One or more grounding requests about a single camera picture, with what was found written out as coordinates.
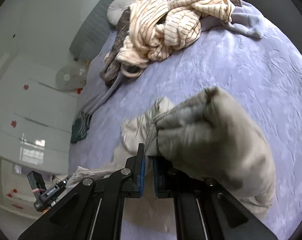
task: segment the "striped blanket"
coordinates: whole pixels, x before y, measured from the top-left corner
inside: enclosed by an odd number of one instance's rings
[[[230,0],[136,0],[130,5],[129,34],[116,60],[141,69],[150,60],[165,60],[200,37],[200,18],[215,16],[231,22],[234,8]],[[130,77],[123,64],[122,73]]]

